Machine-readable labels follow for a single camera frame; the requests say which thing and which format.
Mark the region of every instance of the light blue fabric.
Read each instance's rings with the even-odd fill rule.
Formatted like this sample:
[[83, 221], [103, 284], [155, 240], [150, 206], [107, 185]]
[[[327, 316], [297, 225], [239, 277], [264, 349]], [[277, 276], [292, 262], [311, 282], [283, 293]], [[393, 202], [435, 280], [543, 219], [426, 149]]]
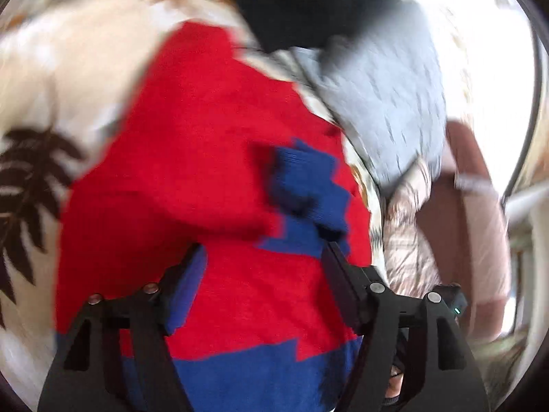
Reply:
[[411, 1], [378, 0], [359, 34], [325, 50], [294, 48], [384, 196], [421, 154], [440, 174], [446, 103], [427, 20]]

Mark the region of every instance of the metal screw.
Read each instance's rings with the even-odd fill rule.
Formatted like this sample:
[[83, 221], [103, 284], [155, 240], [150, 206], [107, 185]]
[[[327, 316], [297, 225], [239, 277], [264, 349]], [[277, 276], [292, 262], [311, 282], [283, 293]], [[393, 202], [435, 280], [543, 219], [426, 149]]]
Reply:
[[378, 283], [378, 282], [374, 282], [370, 285], [370, 289], [374, 292], [374, 293], [378, 293], [378, 294], [381, 294], [383, 293], [383, 291], [385, 291], [385, 287], [381, 284], [381, 283]]
[[158, 287], [158, 284], [157, 283], [154, 283], [154, 282], [151, 282], [151, 283], [147, 283], [144, 287], [143, 287], [143, 291], [145, 292], [145, 294], [154, 294], [154, 293], [158, 293], [158, 290], [160, 288]]
[[440, 294], [435, 293], [435, 291], [431, 291], [429, 294], [427, 294], [427, 299], [429, 299], [434, 304], [439, 304], [442, 298], [440, 297]]
[[103, 296], [99, 293], [92, 294], [90, 297], [88, 297], [88, 303], [90, 305], [97, 305], [99, 302], [103, 300]]

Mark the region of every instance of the blue fabric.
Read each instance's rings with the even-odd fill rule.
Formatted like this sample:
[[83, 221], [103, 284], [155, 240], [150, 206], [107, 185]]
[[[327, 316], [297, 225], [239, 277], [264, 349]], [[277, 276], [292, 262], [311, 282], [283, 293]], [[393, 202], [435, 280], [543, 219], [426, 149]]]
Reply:
[[165, 324], [168, 335], [174, 334], [175, 330], [185, 324], [190, 306], [197, 295], [204, 271], [206, 271], [207, 262], [206, 249], [201, 246], [194, 254], [172, 295], [169, 316]]
[[277, 148], [270, 194], [284, 213], [284, 232], [266, 238], [260, 248], [319, 259], [327, 240], [349, 253], [345, 212], [350, 194], [331, 180], [336, 164], [336, 158], [301, 140], [294, 148]]
[[[295, 360], [297, 341], [174, 364], [196, 412], [327, 412], [341, 395], [361, 339], [304, 361]], [[135, 364], [123, 364], [131, 402], [146, 410]]]

